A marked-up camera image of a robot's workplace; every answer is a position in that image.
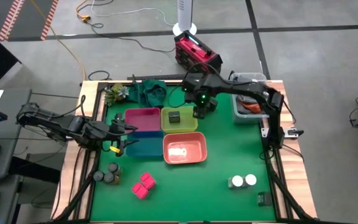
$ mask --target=metal bracket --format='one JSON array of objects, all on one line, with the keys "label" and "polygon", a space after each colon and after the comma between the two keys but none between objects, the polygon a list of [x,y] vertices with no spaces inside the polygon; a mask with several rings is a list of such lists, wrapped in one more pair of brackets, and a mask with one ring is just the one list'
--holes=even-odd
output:
[{"label": "metal bracket", "polygon": [[[283,128],[284,138],[285,139],[298,139],[298,137],[303,134],[302,130],[297,130],[296,128]],[[260,132],[262,133],[262,137],[266,138],[267,133],[269,132],[269,128],[261,128]]]}]

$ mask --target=pink bin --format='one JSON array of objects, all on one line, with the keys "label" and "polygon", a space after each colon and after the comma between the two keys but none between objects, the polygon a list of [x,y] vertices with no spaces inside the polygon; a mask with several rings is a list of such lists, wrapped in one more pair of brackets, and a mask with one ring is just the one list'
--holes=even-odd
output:
[{"label": "pink bin", "polygon": [[161,127],[160,109],[127,109],[125,110],[125,122],[138,127],[137,131],[159,131]]}]

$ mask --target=green felt mat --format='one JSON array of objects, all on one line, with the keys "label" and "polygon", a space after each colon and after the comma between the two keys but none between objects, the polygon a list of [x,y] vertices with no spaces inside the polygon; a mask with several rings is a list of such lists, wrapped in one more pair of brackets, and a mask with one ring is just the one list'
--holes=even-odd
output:
[{"label": "green felt mat", "polygon": [[[270,191],[265,162],[259,159],[262,143],[258,125],[236,126],[231,118],[229,95],[219,95],[218,108],[198,121],[205,135],[208,157],[204,162],[169,165],[161,159],[136,159],[102,152],[99,169],[107,171],[110,162],[123,167],[119,185],[96,184],[91,221],[272,221],[273,207],[259,207],[257,194]],[[183,92],[175,90],[171,104],[183,102]],[[135,103],[108,108],[106,121],[116,113],[137,108]],[[144,172],[157,182],[145,200],[131,191]],[[231,190],[228,178],[254,174],[255,186]]]}]

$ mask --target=red power station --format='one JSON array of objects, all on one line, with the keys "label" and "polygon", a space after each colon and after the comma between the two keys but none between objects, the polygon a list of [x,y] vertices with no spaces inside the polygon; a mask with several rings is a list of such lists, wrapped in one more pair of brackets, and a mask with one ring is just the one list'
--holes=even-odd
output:
[{"label": "red power station", "polygon": [[[175,47],[177,62],[185,69],[189,69],[196,63],[207,63],[214,67],[219,73],[221,72],[222,59],[219,54],[215,53],[188,30],[175,37]],[[214,73],[207,65],[194,66],[191,73]]]}]

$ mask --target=teal bin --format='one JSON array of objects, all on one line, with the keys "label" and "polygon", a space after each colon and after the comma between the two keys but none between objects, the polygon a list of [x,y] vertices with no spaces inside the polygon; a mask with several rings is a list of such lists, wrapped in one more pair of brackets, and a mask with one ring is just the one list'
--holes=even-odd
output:
[{"label": "teal bin", "polygon": [[126,147],[127,156],[131,157],[162,157],[163,131],[135,131],[128,135],[128,140],[139,140]]}]

